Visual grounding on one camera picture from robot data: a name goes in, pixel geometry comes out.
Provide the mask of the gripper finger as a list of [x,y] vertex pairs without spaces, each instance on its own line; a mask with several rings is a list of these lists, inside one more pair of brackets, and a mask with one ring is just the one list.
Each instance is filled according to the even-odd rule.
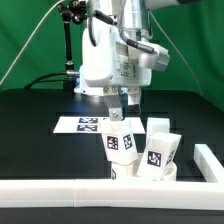
[[119,94],[106,95],[104,97],[105,103],[108,107],[109,118],[111,121],[122,121],[124,119],[124,109]]
[[141,112],[141,88],[139,86],[131,86],[127,88],[128,95],[128,113],[138,116]]

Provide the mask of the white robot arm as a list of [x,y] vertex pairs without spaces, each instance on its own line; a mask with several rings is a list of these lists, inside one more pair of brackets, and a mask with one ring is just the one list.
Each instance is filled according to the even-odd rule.
[[82,36],[82,66],[76,91],[103,98],[109,118],[124,119],[121,95],[129,111],[139,111],[141,88],[151,73],[165,71],[168,50],[150,41],[149,20],[155,9],[200,0],[86,0],[87,28]]

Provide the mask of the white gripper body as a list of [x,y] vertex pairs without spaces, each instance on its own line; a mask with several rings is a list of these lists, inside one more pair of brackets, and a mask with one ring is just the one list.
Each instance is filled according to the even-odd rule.
[[80,90],[90,96],[103,96],[110,87],[126,89],[151,83],[152,71],[165,71],[168,50],[148,41],[139,45],[151,47],[147,53],[128,46],[119,36],[118,28],[96,18],[84,30],[83,64],[80,67]]

